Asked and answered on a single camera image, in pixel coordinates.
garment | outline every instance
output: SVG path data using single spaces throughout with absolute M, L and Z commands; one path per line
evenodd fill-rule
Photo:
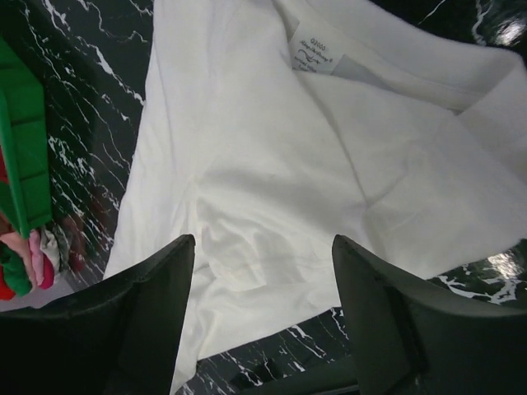
M 23 296 L 31 291 L 31 282 L 27 276 L 22 258 L 4 243 L 0 243 L 0 264 L 4 280 L 16 295 Z
M 0 300 L 11 300 L 15 297 L 15 292 L 9 288 L 3 278 L 3 268 L 0 265 Z
M 31 266 L 35 271 L 36 284 L 39 286 L 44 280 L 44 255 L 40 251 L 40 235 L 38 230 L 30 232 L 29 246 L 31 251 Z
M 33 264 L 31 262 L 31 251 L 27 240 L 24 240 L 17 232 L 11 232 L 1 235 L 0 241 L 21 257 L 32 287 L 37 287 L 35 269 L 33 268 Z
M 146 93 L 105 277 L 195 235 L 172 389 L 339 305 L 337 234 L 422 278 L 526 236 L 513 53 L 366 0 L 156 0 Z
M 72 250 L 72 243 L 74 239 L 74 232 L 71 231 L 71 228 L 68 223 L 58 225 L 53 223 L 51 227 L 51 232 L 55 236 L 58 245 L 58 252 L 60 256 L 60 268 L 62 270 L 69 267 L 69 258 L 70 252 Z
M 54 269 L 53 264 L 49 260 L 49 258 L 44 255 L 44 280 L 42 281 L 42 284 L 39 285 L 40 288 L 43 290 L 47 290 L 54 284 Z
M 53 265 L 56 274 L 60 268 L 60 252 L 58 251 L 57 238 L 44 227 L 40 230 L 40 250 Z

clothing label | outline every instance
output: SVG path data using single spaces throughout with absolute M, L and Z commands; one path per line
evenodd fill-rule
M 331 74 L 343 56 L 306 23 L 300 23 L 289 41 L 293 69 Z

pile of clothes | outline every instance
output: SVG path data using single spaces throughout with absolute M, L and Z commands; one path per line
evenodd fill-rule
M 59 268 L 57 238 L 51 231 L 33 229 L 30 238 L 24 239 L 0 214 L 0 300 L 50 288 Z

green bin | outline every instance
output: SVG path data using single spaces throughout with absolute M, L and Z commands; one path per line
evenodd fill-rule
M 8 179 L 0 181 L 0 210 L 28 238 L 52 219 L 44 92 L 1 37 L 0 146 Z

marble countertop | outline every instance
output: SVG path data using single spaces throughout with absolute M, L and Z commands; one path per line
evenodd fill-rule
M 522 0 L 375 0 L 432 34 L 527 58 Z M 74 236 L 71 283 L 102 278 L 144 105 L 152 0 L 0 0 L 0 32 L 44 83 L 54 216 Z M 466 297 L 527 304 L 527 247 L 432 281 Z M 198 363 L 182 394 L 239 393 L 351 355 L 341 309 Z

